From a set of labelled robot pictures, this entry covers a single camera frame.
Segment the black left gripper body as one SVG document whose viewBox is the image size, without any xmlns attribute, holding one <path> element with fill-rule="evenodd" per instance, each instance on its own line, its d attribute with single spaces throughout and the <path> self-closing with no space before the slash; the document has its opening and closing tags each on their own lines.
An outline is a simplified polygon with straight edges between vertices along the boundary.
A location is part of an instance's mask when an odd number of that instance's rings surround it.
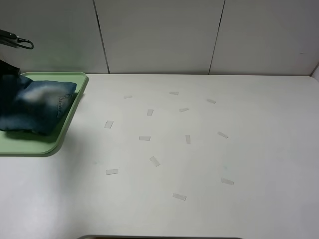
<svg viewBox="0 0 319 239">
<path fill-rule="evenodd" d="M 1 75 L 19 75 L 20 69 L 9 63 L 0 60 L 0 74 Z"/>
</svg>

